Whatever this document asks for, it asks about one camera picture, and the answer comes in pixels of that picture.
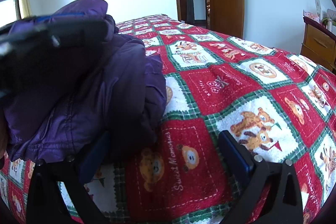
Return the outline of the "items on dresser top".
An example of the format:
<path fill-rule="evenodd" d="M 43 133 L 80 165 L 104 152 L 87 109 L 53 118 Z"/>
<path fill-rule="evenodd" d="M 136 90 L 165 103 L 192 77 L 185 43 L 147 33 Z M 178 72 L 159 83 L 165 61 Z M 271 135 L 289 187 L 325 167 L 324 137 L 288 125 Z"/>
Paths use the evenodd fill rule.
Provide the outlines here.
<path fill-rule="evenodd" d="M 328 31 L 335 34 L 335 10 L 325 9 L 320 0 L 315 0 L 315 11 L 303 10 L 303 16 L 323 25 Z"/>

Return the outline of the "red patchwork bear bedspread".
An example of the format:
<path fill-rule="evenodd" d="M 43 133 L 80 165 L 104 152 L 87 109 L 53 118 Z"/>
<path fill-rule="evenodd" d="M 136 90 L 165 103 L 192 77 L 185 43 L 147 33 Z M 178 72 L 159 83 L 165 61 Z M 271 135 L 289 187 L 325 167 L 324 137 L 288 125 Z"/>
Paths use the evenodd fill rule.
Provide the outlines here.
<path fill-rule="evenodd" d="M 1 200 L 19 223 L 221 223 L 244 187 L 219 145 L 293 162 L 310 223 L 335 187 L 335 75 L 301 55 L 152 15 L 115 23 L 159 55 L 156 141 L 113 154 L 108 134 L 57 162 L 1 157 Z"/>

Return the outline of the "window with dark frame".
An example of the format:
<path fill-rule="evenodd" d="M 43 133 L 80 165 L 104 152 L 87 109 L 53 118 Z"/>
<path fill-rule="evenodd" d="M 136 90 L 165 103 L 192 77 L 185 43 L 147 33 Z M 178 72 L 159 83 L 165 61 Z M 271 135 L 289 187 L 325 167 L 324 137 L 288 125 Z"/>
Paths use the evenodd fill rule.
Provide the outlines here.
<path fill-rule="evenodd" d="M 19 0 L 0 0 L 0 26 L 21 19 Z"/>

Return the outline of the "wooden dresser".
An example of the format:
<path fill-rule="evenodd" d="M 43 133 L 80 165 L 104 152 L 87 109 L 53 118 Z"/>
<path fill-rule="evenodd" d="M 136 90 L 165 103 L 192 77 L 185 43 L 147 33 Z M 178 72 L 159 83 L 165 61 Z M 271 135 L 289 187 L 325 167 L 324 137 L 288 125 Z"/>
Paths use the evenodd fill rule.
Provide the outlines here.
<path fill-rule="evenodd" d="M 301 55 L 335 74 L 335 34 L 306 16 L 303 21 L 305 32 Z"/>

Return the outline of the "purple quilted jacket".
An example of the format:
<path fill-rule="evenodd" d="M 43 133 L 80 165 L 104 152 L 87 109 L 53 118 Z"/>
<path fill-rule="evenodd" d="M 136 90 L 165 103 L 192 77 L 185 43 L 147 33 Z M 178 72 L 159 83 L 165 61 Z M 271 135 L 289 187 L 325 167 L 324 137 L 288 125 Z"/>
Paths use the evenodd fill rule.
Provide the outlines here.
<path fill-rule="evenodd" d="M 113 154 L 140 151 L 156 141 L 166 107 L 161 58 L 147 56 L 141 39 L 120 34 L 107 9 L 104 0 L 76 0 L 51 14 L 104 19 L 109 30 L 102 58 L 73 89 L 1 90 L 2 155 L 57 162 L 104 134 Z"/>

